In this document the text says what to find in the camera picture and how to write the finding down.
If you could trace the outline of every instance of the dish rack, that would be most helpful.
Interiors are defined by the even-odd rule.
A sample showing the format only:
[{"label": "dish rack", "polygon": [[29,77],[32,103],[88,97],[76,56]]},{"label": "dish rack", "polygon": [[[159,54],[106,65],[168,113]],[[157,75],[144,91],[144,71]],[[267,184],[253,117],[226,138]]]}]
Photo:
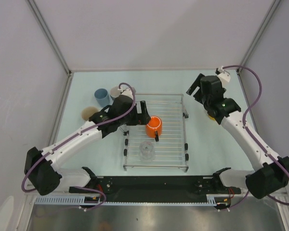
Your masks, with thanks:
[{"label": "dish rack", "polygon": [[[162,120],[162,134],[159,141],[147,136],[145,125],[124,126],[123,168],[129,167],[166,167],[188,170],[189,155],[186,142],[185,119],[188,113],[184,107],[183,94],[144,94],[135,95],[136,103],[145,101],[150,116]],[[155,150],[154,160],[141,160],[139,146],[149,141]]]}]

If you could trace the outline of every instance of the white table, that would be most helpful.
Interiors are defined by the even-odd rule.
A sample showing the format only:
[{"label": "white table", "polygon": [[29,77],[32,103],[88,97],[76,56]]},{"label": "white table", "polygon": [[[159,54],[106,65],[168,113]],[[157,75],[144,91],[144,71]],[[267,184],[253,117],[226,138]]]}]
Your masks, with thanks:
[{"label": "white table", "polygon": [[[135,87],[137,93],[183,93],[189,113],[186,119],[186,137],[189,170],[168,168],[123,169],[123,140],[121,131],[92,143],[70,158],[64,168],[89,167],[97,176],[154,176],[154,175],[211,175],[224,167],[252,170],[251,164],[230,134],[208,118],[203,105],[186,94],[199,73],[214,75],[214,70],[186,71],[119,71],[74,73],[57,140],[77,130],[84,123],[80,113],[87,106],[98,106],[94,92],[98,88],[108,91],[121,82]],[[233,98],[242,110],[247,104],[236,72],[226,86],[225,97]]]}]

